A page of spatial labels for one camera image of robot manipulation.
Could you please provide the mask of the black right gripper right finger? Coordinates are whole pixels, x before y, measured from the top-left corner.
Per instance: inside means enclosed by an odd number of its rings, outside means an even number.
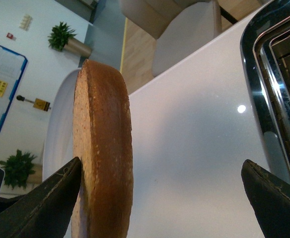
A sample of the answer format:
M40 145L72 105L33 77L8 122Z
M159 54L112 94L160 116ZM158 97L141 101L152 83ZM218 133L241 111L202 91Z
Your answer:
M290 185L251 160L241 177L264 237L290 238Z

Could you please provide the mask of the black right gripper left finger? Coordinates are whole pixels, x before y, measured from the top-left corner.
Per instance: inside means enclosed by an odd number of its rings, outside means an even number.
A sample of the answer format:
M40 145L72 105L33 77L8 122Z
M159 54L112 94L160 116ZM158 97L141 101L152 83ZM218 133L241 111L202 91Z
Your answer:
M0 238L64 237L80 183L75 157L26 195L0 197Z

